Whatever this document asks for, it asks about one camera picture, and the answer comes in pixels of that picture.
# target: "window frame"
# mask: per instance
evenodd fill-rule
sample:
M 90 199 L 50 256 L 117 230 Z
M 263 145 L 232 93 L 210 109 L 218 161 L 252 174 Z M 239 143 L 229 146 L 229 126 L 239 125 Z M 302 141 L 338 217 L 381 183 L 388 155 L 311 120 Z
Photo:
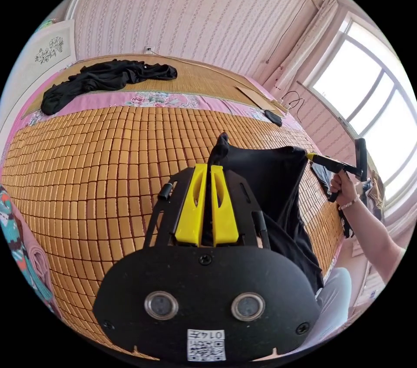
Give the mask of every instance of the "window frame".
M 402 87 L 401 83 L 398 81 L 398 79 L 395 77 L 395 75 L 391 72 L 391 70 L 373 53 L 371 52 L 367 47 L 362 45 L 360 42 L 355 40 L 354 38 L 348 36 L 349 30 L 353 23 L 359 24 L 359 26 L 365 28 L 369 33 L 376 36 L 377 39 L 379 39 L 384 45 L 388 47 L 389 50 L 397 57 L 392 47 L 386 42 L 385 37 L 382 37 L 381 33 L 378 33 L 376 30 L 372 30 L 372 26 L 366 24 L 366 22 L 359 20 L 356 16 L 354 16 L 352 13 L 348 13 L 346 18 L 344 19 L 339 31 L 337 32 L 333 42 L 331 43 L 329 50 L 326 51 L 327 54 L 324 54 L 324 60 L 322 60 L 321 64 L 313 70 L 311 75 L 307 78 L 305 81 L 305 84 L 308 86 L 308 89 L 331 111 L 331 113 L 335 116 L 335 118 L 339 121 L 339 123 L 346 129 L 347 133 L 351 136 L 353 140 L 357 138 L 361 138 L 363 135 L 365 135 L 369 129 L 378 121 L 378 119 L 381 117 L 381 115 L 384 113 L 385 109 L 387 108 L 389 102 L 391 101 L 392 97 L 394 96 L 395 92 L 398 91 L 399 94 L 402 96 L 403 100 L 409 107 L 411 114 L 414 118 L 415 123 L 417 124 L 417 109 L 413 106 L 413 102 Z M 362 50 L 365 54 L 367 54 L 372 60 L 374 60 L 380 67 L 381 71 L 378 75 L 374 85 L 371 87 L 371 89 L 368 91 L 368 93 L 365 95 L 365 97 L 360 101 L 358 106 L 353 110 L 353 112 L 349 115 L 349 117 L 344 118 L 338 110 L 327 101 L 327 99 L 322 96 L 315 88 L 315 84 L 318 82 L 320 77 L 323 75 L 325 70 L 329 67 L 329 65 L 332 63 L 333 59 L 336 57 L 337 53 L 339 52 L 340 48 L 342 47 L 343 43 L 345 41 L 350 42 L 351 44 L 355 45 L 358 49 Z M 349 123 L 364 107 L 366 102 L 369 100 L 373 92 L 376 90 L 380 80 L 382 79 L 383 75 L 387 74 L 387 76 L 393 81 L 394 85 L 393 88 L 387 98 L 387 100 L 384 102 L 383 106 L 380 108 L 376 116 L 370 121 L 370 123 L 362 130 L 361 133 L 357 133 L 354 128 Z M 388 180 L 385 181 L 384 185 L 388 185 L 390 182 L 392 182 L 399 174 L 400 172 L 407 166 L 407 164 L 411 161 L 414 155 L 417 153 L 417 143 L 414 145 L 414 148 L 412 149 L 411 153 L 408 155 L 408 157 L 403 161 L 401 166 L 393 173 L 392 176 L 388 178 Z M 368 159 L 368 167 L 370 170 L 377 171 L 377 168 L 375 166 L 375 163 L 373 162 L 371 156 L 369 153 L 367 154 Z M 389 201 L 386 204 L 386 207 L 391 207 L 394 204 L 398 203 L 405 195 L 407 188 L 411 187 L 415 182 L 417 181 L 417 175 L 412 175 L 408 181 L 404 184 L 403 188 L 400 189 L 393 197 L 389 199 Z

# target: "person's arm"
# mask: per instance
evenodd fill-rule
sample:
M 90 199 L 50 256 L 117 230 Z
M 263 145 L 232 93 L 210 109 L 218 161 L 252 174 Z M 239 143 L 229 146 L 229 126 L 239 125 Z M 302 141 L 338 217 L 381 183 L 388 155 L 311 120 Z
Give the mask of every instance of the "person's arm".
M 333 177 L 330 190 L 341 191 L 336 200 L 340 206 L 350 203 L 357 196 L 353 182 L 344 171 Z M 387 283 L 397 268 L 404 249 L 392 240 L 386 227 L 361 201 L 343 209 L 343 213 L 365 256 Z

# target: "bracelet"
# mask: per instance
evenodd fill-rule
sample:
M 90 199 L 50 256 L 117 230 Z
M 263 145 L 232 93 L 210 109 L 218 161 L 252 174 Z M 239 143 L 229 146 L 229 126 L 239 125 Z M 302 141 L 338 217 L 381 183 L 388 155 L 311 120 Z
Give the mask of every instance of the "bracelet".
M 359 195 L 357 195 L 354 200 L 352 200 L 351 202 L 345 204 L 344 206 L 339 206 L 339 210 L 344 210 L 344 209 L 352 206 L 352 204 L 356 203 L 358 200 L 359 200 Z

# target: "person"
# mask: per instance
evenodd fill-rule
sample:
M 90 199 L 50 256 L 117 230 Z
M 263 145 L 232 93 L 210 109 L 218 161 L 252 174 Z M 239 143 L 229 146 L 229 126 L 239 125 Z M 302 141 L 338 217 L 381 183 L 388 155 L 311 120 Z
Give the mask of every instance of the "person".
M 355 185 L 348 174 L 344 171 L 335 174 L 331 180 L 330 191 L 339 192 L 336 198 L 339 208 L 343 210 L 364 255 L 386 284 L 397 269 L 405 249 L 392 240 L 383 223 L 359 200 Z M 321 306 L 319 319 L 303 344 L 285 355 L 305 350 L 339 333 L 341 327 L 348 321 L 351 291 L 352 281 L 349 271 L 343 267 L 334 268 L 316 298 Z M 361 313 L 356 314 L 354 319 L 356 320 Z M 283 355 L 274 353 L 259 360 L 278 356 Z

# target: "bed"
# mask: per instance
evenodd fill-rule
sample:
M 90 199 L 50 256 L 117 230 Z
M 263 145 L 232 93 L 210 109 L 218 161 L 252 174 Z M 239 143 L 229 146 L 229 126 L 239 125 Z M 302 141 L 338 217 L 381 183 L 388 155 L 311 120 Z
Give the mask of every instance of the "bed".
M 52 116 L 40 111 L 52 84 L 84 65 L 113 59 L 166 63 L 178 78 L 88 93 Z M 114 262 L 142 248 L 156 194 L 169 176 L 207 161 L 221 132 L 242 148 L 318 151 L 290 114 L 278 127 L 239 91 L 242 86 L 272 99 L 250 78 L 207 64 L 151 55 L 99 57 L 55 75 L 22 108 L 3 153 L 1 179 L 48 256 L 67 325 L 121 350 L 92 313 L 99 284 Z M 300 184 L 300 211 L 326 279 L 343 230 L 335 204 L 309 167 Z

